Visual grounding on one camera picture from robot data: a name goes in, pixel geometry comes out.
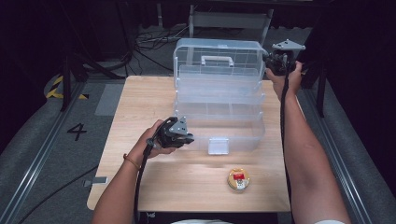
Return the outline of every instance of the clear plastic storage box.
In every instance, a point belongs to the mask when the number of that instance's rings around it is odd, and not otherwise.
[[[182,38],[174,52],[175,116],[186,117],[209,154],[253,150],[264,134],[262,76],[267,52],[254,41]]]

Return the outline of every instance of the wooden table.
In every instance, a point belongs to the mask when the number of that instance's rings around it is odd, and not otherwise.
[[[128,77],[96,176],[108,182],[139,136],[157,119],[173,115],[172,77]],[[139,210],[157,212],[286,212],[290,210],[279,130],[280,103],[270,81],[263,81],[265,135],[253,151],[213,156],[207,151],[177,150],[150,159],[140,187]],[[231,189],[227,177],[244,168],[250,183]],[[94,209],[106,185],[93,185],[88,207]]]

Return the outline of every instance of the person's left hand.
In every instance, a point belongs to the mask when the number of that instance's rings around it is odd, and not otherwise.
[[[303,64],[296,61],[296,68],[289,74],[289,95],[297,94],[297,91],[300,89],[301,84],[301,70],[303,68]],[[273,82],[273,88],[277,95],[277,98],[280,101],[282,96],[283,86],[285,85],[285,76],[275,76],[271,69],[267,68],[265,70],[265,74],[267,75],[268,79]]]
[[[143,151],[146,148],[147,142],[146,140],[151,138],[152,135],[154,135],[155,131],[160,127],[160,125],[163,123],[163,120],[157,120],[151,128],[146,129],[146,131],[140,136],[139,140],[137,140],[137,143],[134,145],[134,147],[131,149],[131,151],[128,154],[128,158],[131,160],[137,162],[138,164],[142,164],[143,160]],[[149,154],[148,158],[154,158],[160,154],[170,154],[176,150],[175,147],[168,147],[168,148],[154,148],[151,150],[151,153]]]

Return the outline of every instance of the number 4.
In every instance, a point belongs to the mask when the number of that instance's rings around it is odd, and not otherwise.
[[[68,132],[68,133],[76,133],[77,136],[76,136],[75,141],[78,141],[79,135],[80,135],[81,133],[86,133],[86,132],[87,132],[87,131],[83,131],[83,130],[82,130],[83,127],[84,127],[84,124],[79,123],[79,124],[76,125],[75,127],[69,129],[67,132]]]

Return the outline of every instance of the bracelet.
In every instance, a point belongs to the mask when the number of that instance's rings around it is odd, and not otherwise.
[[[135,161],[129,159],[129,158],[128,158],[128,155],[127,155],[126,153],[124,153],[123,158],[124,158],[125,160],[127,160],[127,161],[130,161],[131,164],[133,164],[133,165],[136,167],[137,171],[140,170],[140,166],[139,166]]]

